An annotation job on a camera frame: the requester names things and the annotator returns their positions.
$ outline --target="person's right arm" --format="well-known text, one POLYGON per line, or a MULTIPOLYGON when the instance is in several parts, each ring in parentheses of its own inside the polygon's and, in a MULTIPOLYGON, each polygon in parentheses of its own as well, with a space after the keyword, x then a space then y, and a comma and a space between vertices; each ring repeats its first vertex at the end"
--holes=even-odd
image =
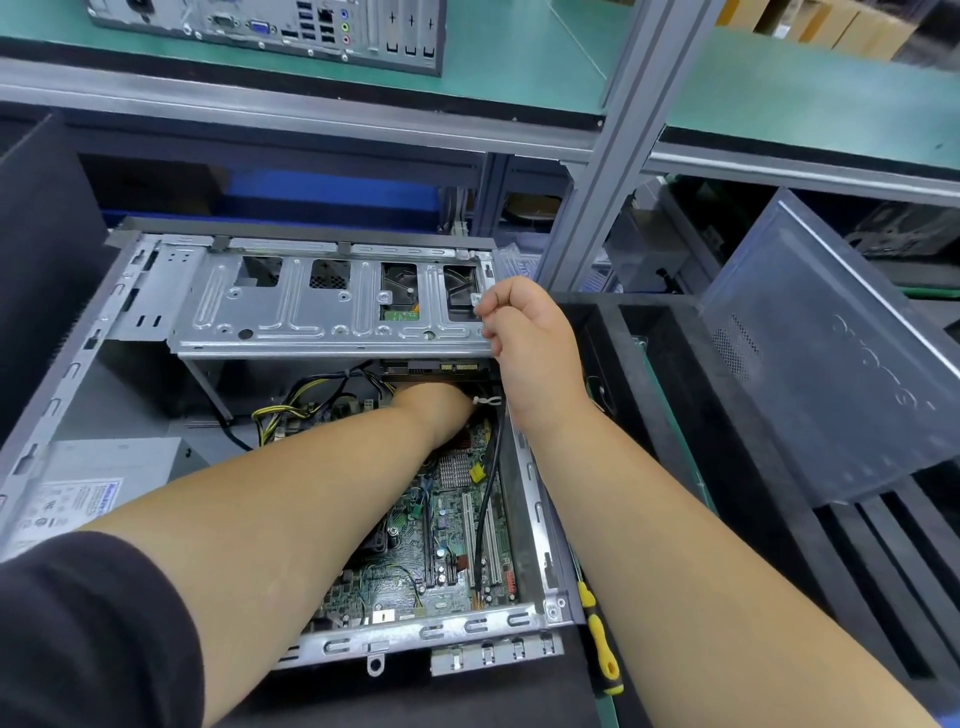
POLYGON ((657 728, 933 728, 910 693, 589 401, 526 279, 477 306, 511 418, 657 728))

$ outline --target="human hand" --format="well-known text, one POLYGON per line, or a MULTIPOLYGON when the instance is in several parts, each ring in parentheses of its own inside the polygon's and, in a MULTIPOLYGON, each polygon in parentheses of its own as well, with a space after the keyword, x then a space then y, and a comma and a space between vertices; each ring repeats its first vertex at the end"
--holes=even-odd
POLYGON ((414 415, 430 433, 431 449, 436 449, 463 428, 474 404, 452 384, 424 382, 398 389, 391 406, 414 415))
POLYGON ((590 408, 573 328, 546 291, 526 278, 502 280, 475 311, 500 363, 511 418, 527 437, 590 408))

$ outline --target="person's left arm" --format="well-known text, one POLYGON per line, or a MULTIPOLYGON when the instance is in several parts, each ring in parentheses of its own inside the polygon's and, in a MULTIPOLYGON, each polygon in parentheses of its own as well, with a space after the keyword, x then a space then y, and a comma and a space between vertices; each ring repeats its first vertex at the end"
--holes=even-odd
POLYGON ((89 523, 173 584, 203 653, 204 725, 296 641, 350 554, 431 450, 467 421, 447 384, 316 427, 181 478, 89 523))

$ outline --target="human arm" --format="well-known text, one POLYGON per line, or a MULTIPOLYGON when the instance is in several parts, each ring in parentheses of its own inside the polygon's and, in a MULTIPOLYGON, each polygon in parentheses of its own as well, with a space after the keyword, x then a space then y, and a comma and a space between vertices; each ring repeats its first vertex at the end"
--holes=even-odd
POLYGON ((936 725, 832 619, 589 402, 576 340, 525 279, 477 306, 510 404, 653 724, 936 725))
POLYGON ((200 636, 204 725, 297 639, 356 545, 471 409, 455 387, 418 385, 390 407, 198 471, 85 527, 136 546, 180 595, 200 636))

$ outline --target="person's right hand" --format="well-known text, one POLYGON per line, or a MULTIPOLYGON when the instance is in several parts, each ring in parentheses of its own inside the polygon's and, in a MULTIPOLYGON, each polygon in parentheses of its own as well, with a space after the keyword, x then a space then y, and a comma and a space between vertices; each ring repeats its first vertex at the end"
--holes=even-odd
POLYGON ((475 311, 500 363, 511 419, 528 438, 590 409, 573 328, 546 291, 526 278, 502 280, 475 311))

